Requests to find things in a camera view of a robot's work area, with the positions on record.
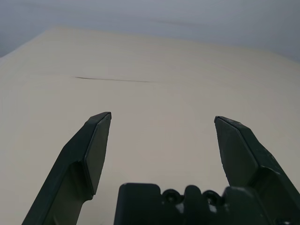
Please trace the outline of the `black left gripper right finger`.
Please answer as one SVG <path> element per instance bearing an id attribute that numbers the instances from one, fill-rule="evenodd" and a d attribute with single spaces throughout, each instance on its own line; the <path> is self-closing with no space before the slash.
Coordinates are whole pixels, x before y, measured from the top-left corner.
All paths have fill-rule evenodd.
<path id="1" fill-rule="evenodd" d="M 300 194 L 274 156 L 240 122 L 217 116 L 214 123 L 229 185 L 254 190 L 273 224 L 298 225 Z"/>

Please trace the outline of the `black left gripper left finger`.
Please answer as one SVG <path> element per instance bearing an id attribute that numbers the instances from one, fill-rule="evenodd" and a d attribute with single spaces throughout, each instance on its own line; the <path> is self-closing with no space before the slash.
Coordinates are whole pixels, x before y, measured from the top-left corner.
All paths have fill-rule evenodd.
<path id="1" fill-rule="evenodd" d="M 83 204 L 97 192 L 112 115 L 90 117 L 57 157 L 24 225 L 75 225 Z"/>

